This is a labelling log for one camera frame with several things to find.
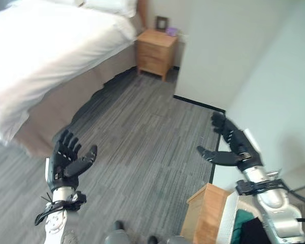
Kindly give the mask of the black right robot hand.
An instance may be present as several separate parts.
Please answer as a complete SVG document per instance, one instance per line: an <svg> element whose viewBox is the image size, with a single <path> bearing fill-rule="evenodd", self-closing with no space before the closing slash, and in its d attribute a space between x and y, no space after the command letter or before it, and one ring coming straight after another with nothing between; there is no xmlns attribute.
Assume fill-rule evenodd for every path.
<svg viewBox="0 0 305 244"><path fill-rule="evenodd" d="M197 150L203 159L220 166L237 167L241 172L263 165L260 154L254 149L243 130L219 112L214 112L211 120L213 130L223 137L230 151L210 151L198 146Z"/></svg>

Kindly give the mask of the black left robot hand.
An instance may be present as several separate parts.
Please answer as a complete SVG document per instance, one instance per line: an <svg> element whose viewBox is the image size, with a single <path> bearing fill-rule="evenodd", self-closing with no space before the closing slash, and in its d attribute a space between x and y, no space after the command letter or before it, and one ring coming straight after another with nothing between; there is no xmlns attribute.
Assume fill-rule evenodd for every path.
<svg viewBox="0 0 305 244"><path fill-rule="evenodd" d="M49 158L47 183L51 192L61 187L76 190L82 173L88 170L96 160L98 147L92 145L82 157L78 156L81 149L79 139L65 130L60 135Z"/></svg>

